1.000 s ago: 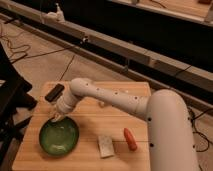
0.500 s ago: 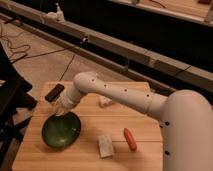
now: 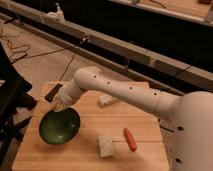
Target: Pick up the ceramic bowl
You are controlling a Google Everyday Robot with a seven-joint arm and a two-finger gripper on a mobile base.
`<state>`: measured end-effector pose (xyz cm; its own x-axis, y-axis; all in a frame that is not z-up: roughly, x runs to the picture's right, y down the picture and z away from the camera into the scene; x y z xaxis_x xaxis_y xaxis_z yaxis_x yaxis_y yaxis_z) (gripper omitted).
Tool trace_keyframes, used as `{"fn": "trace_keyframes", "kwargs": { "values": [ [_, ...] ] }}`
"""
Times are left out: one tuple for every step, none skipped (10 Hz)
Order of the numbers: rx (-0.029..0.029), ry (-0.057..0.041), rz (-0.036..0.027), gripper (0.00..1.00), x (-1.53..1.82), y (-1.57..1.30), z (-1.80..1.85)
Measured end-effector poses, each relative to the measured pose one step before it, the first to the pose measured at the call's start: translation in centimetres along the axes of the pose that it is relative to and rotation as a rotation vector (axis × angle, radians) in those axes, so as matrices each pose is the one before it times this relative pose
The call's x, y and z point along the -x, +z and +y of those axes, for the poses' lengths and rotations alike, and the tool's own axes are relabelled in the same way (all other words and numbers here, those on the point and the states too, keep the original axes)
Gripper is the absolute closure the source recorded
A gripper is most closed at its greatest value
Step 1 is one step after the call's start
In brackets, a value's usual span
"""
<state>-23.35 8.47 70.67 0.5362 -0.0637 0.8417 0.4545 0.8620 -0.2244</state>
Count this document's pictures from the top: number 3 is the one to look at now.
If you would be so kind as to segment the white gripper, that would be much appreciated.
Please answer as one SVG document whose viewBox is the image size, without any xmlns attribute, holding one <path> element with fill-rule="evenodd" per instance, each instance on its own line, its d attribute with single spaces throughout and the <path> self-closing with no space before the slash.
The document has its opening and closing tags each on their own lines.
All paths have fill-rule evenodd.
<svg viewBox="0 0 213 171">
<path fill-rule="evenodd" d="M 58 96 L 51 102 L 51 109 L 55 112 L 62 111 L 67 106 L 75 104 L 83 94 L 84 90 L 75 81 L 70 81 L 59 89 Z"/>
</svg>

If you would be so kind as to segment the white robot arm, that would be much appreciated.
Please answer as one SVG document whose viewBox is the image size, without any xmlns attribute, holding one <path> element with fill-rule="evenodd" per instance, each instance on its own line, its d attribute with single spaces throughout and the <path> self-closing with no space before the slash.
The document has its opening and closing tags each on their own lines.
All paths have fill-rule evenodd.
<svg viewBox="0 0 213 171">
<path fill-rule="evenodd" d="M 89 90 L 104 92 L 176 126 L 172 171 L 213 171 L 213 93 L 178 96 L 153 88 L 127 85 L 105 77 L 95 66 L 80 68 L 53 98 L 62 111 Z"/>
</svg>

